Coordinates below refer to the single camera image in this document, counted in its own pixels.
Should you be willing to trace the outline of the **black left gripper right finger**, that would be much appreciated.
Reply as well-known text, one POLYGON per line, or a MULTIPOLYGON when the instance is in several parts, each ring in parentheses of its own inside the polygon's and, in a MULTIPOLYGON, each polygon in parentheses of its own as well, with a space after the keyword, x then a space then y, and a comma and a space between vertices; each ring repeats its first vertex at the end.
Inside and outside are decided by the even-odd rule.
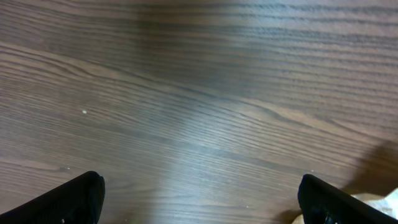
POLYGON ((298 188, 304 224, 397 224, 397 219, 337 189, 311 174, 298 188))

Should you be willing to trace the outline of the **brown snack packet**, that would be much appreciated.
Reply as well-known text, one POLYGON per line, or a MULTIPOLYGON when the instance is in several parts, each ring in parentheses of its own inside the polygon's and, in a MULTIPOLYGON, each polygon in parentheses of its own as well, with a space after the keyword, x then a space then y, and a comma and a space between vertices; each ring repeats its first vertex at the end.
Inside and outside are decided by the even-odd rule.
MULTIPOLYGON (((386 196, 369 193, 351 196, 397 219, 397 190, 393 190, 386 196)), ((304 224, 302 213, 293 220, 292 224, 304 224)))

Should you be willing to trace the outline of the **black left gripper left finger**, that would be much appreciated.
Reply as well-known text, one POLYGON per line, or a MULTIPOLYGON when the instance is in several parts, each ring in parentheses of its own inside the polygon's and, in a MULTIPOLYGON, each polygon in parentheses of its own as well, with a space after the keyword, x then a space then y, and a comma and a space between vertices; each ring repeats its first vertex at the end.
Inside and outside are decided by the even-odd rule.
POLYGON ((1 224, 98 223, 104 196, 104 178, 88 171, 1 214, 1 224))

